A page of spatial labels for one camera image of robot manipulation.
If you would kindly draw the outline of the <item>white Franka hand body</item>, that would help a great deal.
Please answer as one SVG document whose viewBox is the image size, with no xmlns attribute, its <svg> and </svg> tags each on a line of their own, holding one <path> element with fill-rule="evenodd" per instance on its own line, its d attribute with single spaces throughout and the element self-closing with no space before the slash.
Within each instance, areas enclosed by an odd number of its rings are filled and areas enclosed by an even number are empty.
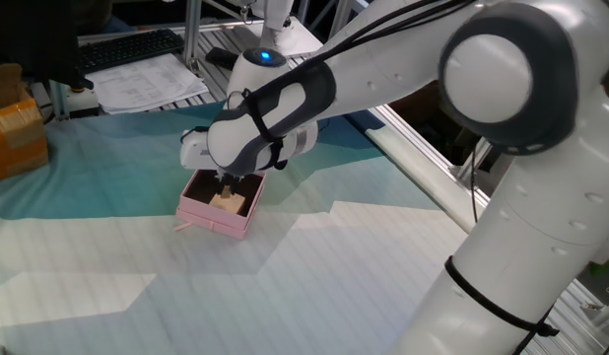
<svg viewBox="0 0 609 355">
<path fill-rule="evenodd" d="M 185 169 L 193 171 L 219 169 L 210 156 L 207 134 L 207 127 L 194 127 L 183 132 L 180 137 L 180 164 Z"/>
</svg>

